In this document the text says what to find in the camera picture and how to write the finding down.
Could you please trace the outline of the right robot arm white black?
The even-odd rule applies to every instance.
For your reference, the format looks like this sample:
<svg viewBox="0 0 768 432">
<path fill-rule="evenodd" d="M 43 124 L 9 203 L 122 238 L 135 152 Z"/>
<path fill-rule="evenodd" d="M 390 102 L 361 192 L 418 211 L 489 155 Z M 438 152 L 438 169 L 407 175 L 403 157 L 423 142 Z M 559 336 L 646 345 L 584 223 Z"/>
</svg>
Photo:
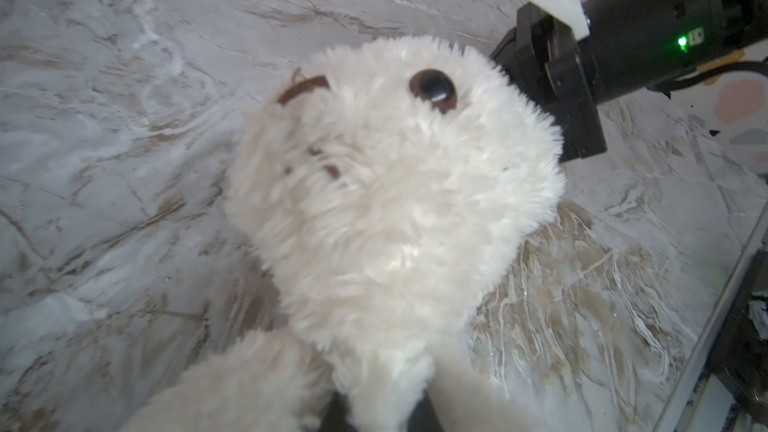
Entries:
<svg viewBox="0 0 768 432">
<path fill-rule="evenodd" d="M 767 73 L 766 62 L 698 66 L 767 37 L 767 0 L 588 0 L 589 34 L 527 3 L 491 58 L 551 114 L 562 161 L 606 151 L 597 107 L 646 88 L 670 94 L 729 72 Z"/>
</svg>

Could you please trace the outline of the white plush teddy bear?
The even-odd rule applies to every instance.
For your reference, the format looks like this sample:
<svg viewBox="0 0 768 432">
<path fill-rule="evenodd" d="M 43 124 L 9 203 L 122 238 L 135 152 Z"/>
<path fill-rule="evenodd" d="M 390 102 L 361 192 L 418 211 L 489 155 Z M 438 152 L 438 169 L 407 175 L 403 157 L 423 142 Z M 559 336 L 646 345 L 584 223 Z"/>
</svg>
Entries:
<svg viewBox="0 0 768 432">
<path fill-rule="evenodd" d="M 565 190 L 554 119 L 472 48 L 323 51 L 249 114 L 227 213 L 283 327 L 190 367 L 129 431 L 544 431 L 465 330 Z"/>
</svg>

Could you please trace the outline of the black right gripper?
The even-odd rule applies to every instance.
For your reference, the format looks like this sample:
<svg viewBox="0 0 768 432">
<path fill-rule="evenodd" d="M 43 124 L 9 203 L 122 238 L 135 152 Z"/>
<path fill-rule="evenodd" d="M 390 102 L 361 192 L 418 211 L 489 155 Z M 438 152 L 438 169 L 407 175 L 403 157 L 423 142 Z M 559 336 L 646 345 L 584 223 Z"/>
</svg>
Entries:
<svg viewBox="0 0 768 432">
<path fill-rule="evenodd" d="M 517 11 L 516 26 L 491 54 L 532 101 L 562 129 L 563 162 L 607 151 L 587 73 L 571 28 L 533 3 Z"/>
</svg>

